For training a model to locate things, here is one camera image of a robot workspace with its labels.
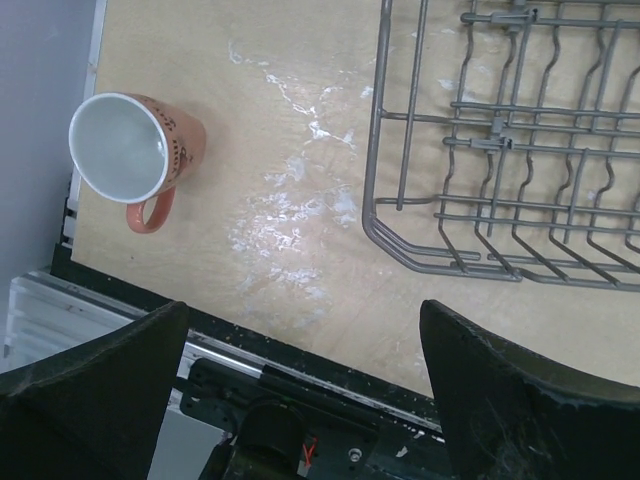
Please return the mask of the salmon pink mug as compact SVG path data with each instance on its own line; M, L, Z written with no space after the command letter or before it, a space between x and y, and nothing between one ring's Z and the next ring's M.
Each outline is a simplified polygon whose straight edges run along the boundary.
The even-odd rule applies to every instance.
M85 183L126 206L132 231L150 234L167 220L178 182L203 161L207 136L200 120L175 106L106 92L76 109L68 142Z

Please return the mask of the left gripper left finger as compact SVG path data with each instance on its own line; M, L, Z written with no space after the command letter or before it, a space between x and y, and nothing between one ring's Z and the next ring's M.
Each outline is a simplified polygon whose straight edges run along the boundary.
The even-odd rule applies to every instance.
M147 477L188 333L171 302L1 376L4 479Z

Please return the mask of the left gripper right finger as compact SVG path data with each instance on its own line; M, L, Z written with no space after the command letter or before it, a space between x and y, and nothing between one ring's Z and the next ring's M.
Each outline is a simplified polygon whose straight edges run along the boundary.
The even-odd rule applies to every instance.
M461 479L636 479L639 389L563 365L435 300L420 339Z

